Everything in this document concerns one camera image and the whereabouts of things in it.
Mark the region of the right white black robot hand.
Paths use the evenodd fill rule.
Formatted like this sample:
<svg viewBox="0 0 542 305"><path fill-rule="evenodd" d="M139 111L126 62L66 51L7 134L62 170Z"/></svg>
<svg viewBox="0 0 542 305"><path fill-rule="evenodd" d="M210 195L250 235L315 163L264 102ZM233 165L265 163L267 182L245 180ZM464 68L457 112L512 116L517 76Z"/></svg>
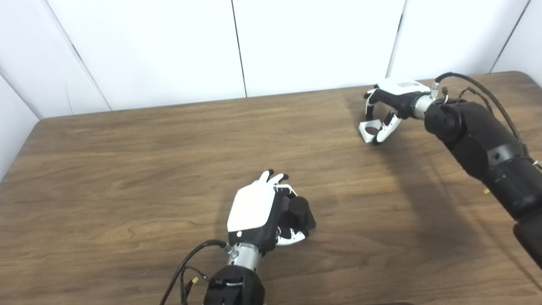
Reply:
<svg viewBox="0 0 542 305"><path fill-rule="evenodd" d="M386 78L374 85L363 98L365 121L359 124L359 131L364 141L373 145L382 144L405 119L424 120L427 108L435 101L429 87L406 78ZM392 108L384 120L374 119L377 103Z"/></svg>

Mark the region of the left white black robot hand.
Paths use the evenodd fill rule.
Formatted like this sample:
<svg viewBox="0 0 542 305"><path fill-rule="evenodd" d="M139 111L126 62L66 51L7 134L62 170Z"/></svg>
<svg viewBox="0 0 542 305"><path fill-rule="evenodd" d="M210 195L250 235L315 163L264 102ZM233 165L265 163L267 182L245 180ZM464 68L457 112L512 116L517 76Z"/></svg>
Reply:
<svg viewBox="0 0 542 305"><path fill-rule="evenodd" d="M312 228L295 223L283 209L285 199L289 203L301 199L291 185L284 183L288 179L287 174L275 174L269 169L238 189L227 221L230 245L250 244L266 255L276 247L300 243L309 237Z"/></svg>

